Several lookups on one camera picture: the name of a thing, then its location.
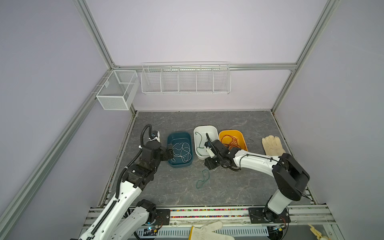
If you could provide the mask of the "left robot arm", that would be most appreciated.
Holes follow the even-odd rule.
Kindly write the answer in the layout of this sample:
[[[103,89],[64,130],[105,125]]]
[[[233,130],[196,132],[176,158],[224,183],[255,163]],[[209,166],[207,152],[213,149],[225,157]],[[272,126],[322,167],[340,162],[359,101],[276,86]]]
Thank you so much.
[[[139,227],[154,222],[156,205],[147,200],[138,202],[127,217],[124,215],[147,184],[154,180],[160,163],[171,158],[172,149],[162,146],[160,133],[153,131],[150,124],[146,125],[140,136],[140,150],[121,171],[115,195],[80,239],[127,240]]]

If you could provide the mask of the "beige work glove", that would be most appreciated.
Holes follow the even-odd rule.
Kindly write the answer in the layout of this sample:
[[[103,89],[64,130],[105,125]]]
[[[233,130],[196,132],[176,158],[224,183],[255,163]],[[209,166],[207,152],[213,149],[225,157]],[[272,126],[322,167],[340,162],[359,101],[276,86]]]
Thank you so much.
[[[279,137],[269,135],[262,138],[262,145],[267,156],[281,156],[286,153]]]

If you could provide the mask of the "small cream object front right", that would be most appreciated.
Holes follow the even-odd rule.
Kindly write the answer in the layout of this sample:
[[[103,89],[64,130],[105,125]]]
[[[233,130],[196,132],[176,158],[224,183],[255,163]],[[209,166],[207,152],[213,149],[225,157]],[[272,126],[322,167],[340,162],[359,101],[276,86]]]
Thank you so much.
[[[313,225],[308,225],[310,227],[310,231],[315,235],[317,240],[330,240],[327,236],[323,235],[320,231],[318,231]]]

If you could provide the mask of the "yellow plastic bin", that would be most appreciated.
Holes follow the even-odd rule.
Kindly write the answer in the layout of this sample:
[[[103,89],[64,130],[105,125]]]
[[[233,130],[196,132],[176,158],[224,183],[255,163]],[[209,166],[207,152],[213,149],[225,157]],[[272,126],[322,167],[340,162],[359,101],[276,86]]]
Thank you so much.
[[[240,148],[241,150],[248,151],[245,138],[238,130],[224,130],[219,133],[220,142],[228,149]]]

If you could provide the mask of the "white mesh box basket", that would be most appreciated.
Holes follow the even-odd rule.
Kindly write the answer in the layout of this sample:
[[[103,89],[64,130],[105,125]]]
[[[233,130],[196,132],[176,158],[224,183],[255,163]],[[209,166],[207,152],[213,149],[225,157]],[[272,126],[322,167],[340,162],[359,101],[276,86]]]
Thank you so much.
[[[96,97],[104,110],[129,111],[139,86],[136,71],[112,70]]]

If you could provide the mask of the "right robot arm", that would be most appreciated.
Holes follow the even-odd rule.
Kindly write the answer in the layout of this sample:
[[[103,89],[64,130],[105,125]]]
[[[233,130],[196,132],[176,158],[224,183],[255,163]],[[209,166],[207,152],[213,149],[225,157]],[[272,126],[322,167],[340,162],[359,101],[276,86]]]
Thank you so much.
[[[219,140],[212,141],[206,135],[205,147],[209,157],[204,160],[209,170],[217,167],[239,172],[251,169],[273,177],[278,189],[269,198],[263,210],[257,212],[257,217],[265,223],[289,223],[288,206],[298,202],[304,196],[310,175],[287,153],[280,156],[266,156],[247,152],[240,148],[227,148]]]

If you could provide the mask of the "dark teal plastic bin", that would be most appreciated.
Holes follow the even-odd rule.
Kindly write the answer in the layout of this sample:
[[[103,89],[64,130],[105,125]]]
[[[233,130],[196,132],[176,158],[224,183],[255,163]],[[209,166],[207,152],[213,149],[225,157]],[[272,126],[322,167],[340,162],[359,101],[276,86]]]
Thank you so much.
[[[172,133],[168,136],[167,142],[173,145],[174,158],[168,160],[172,168],[184,168],[192,164],[194,147],[189,133]]]

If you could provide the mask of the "white plastic bin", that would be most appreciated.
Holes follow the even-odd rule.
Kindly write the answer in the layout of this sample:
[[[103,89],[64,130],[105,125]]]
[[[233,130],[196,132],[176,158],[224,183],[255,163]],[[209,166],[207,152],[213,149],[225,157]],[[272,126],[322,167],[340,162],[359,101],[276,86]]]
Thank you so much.
[[[219,139],[217,128],[214,126],[198,126],[194,129],[195,153],[199,160],[204,160],[210,156],[205,147],[206,133],[209,133],[212,142]]]

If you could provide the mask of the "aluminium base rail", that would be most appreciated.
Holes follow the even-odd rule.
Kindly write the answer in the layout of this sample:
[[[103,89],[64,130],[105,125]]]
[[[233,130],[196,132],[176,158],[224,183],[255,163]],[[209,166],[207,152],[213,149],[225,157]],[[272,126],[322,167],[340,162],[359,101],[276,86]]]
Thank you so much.
[[[208,223],[215,220],[227,224],[247,225],[251,223],[249,206],[237,207],[186,207],[171,208],[170,214],[163,217],[170,225],[180,227],[191,223]],[[331,211],[326,205],[293,205],[288,207],[293,224],[335,224]]]

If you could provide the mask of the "white glove at front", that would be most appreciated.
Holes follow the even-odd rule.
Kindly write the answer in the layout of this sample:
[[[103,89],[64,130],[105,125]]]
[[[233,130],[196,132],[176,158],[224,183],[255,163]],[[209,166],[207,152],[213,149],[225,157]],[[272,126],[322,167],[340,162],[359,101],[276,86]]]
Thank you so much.
[[[192,226],[189,240],[234,240],[235,238],[232,236],[216,233],[222,227],[223,223],[220,221],[199,228]]]

